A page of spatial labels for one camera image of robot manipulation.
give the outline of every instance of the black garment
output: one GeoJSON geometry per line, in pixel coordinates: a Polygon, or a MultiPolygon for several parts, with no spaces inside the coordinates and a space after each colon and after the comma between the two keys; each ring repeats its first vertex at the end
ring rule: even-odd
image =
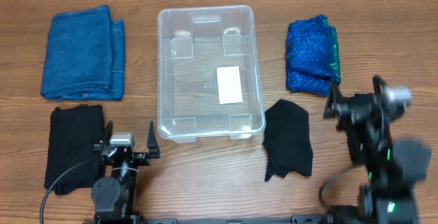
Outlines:
{"type": "MultiPolygon", "coordinates": [[[[93,145],[102,139],[103,129],[101,105],[79,105],[67,110],[56,108],[52,112],[44,179],[46,189],[67,169],[96,156],[93,145]]],[[[55,185],[55,194],[65,195],[76,188],[92,187],[104,174],[105,166],[97,156],[63,176],[55,185]]]]}
{"type": "Polygon", "coordinates": [[[299,105],[280,99],[265,112],[263,146],[268,152],[265,182],[275,174],[282,178],[296,171],[312,175],[313,151],[309,138],[309,113],[299,105]]]}

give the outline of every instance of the plastic container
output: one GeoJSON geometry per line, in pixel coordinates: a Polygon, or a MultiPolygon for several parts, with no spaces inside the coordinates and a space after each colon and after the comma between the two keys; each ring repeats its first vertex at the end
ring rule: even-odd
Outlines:
{"type": "Polygon", "coordinates": [[[265,128],[253,10],[158,14],[158,132],[175,142],[250,138],[265,128]]]}

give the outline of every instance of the shiny blue fabric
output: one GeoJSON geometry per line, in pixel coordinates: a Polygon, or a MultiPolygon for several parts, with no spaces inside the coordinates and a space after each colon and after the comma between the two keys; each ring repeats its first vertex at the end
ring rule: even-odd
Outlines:
{"type": "Polygon", "coordinates": [[[319,15],[289,25],[287,33],[287,87],[327,96],[329,80],[341,83],[336,29],[319,15]]]}
{"type": "Polygon", "coordinates": [[[50,100],[121,100],[125,27],[106,5],[56,14],[47,40],[41,95],[50,100]]]}

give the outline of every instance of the white paper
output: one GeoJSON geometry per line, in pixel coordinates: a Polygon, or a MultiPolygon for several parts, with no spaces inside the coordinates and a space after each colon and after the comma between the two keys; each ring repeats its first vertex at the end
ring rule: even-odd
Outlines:
{"type": "Polygon", "coordinates": [[[218,89],[219,104],[243,102],[238,66],[218,68],[218,89]]]}

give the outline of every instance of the wooden table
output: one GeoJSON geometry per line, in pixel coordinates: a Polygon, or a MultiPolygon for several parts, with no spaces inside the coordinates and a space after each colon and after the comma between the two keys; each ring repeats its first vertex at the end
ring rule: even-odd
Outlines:
{"type": "MultiPolygon", "coordinates": [[[[323,212],[320,185],[350,163],[346,136],[322,120],[325,99],[285,88],[287,26],[319,14],[336,26],[345,95],[372,91],[372,76],[408,84],[413,105],[392,127],[395,139],[419,136],[433,149],[428,180],[416,188],[422,223],[438,222],[438,0],[0,0],[0,223],[38,223],[45,193],[49,117],[40,83],[47,32],[58,12],[108,4],[126,26],[126,88],[121,102],[100,103],[115,132],[133,132],[146,149],[149,121],[157,121],[157,15],[164,8],[250,5],[255,14],[265,108],[288,99],[309,111],[313,175],[290,173],[263,181],[263,136],[250,140],[202,138],[178,145],[159,138],[162,158],[140,169],[136,208],[149,218],[290,216],[323,212]]],[[[327,192],[331,203],[354,204],[365,171],[341,178],[327,192]]],[[[91,221],[90,189],[51,195],[47,223],[91,221]]]]}

